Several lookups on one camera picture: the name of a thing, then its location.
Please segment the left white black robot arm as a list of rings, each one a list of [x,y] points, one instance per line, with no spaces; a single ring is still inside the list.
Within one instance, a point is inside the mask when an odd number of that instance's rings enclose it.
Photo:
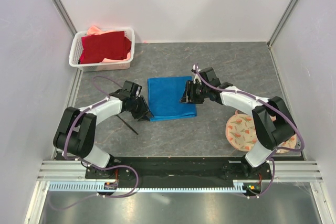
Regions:
[[[118,90],[103,100],[81,108],[64,110],[53,140],[55,148],[62,151],[66,160],[80,159],[97,168],[103,178],[115,173],[115,158],[95,143],[96,126],[106,119],[129,112],[137,121],[153,118],[144,97],[136,91]]]

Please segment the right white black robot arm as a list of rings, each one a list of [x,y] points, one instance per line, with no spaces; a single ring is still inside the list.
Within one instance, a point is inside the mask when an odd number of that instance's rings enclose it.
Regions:
[[[280,97],[257,97],[228,82],[217,87],[198,80],[186,82],[181,103],[202,104],[205,99],[235,108],[252,117],[258,142],[245,155],[246,162],[240,166],[240,172],[245,178],[254,178],[259,173],[259,166],[276,148],[297,134],[296,124]]]

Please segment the blue cloth napkin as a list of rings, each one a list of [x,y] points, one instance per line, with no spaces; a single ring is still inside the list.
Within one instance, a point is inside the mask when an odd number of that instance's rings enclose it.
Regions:
[[[194,118],[196,105],[181,103],[190,76],[160,77],[148,79],[149,109],[153,114],[151,122]]]

